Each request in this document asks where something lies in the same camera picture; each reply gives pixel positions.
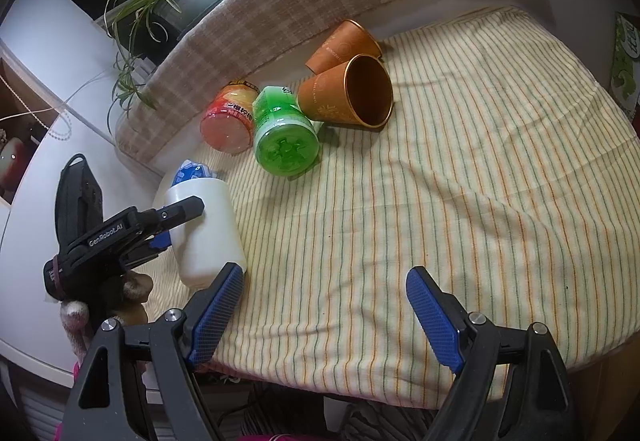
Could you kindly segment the left hand in knit glove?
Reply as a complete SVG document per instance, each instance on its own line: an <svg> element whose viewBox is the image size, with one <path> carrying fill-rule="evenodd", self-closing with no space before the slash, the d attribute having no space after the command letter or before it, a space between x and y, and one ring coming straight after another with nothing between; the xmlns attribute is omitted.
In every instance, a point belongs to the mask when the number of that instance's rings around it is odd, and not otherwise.
<svg viewBox="0 0 640 441"><path fill-rule="evenodd" d="M102 322L115 319L122 325L140 325L148 321L143 305L148 301L153 289L149 275L130 271L124 275L122 293L115 308L99 317L96 325L91 324L89 305L78 300L65 300L60 304L60 320L70 347L78 358L84 358L90 348L91 340Z"/></svg>

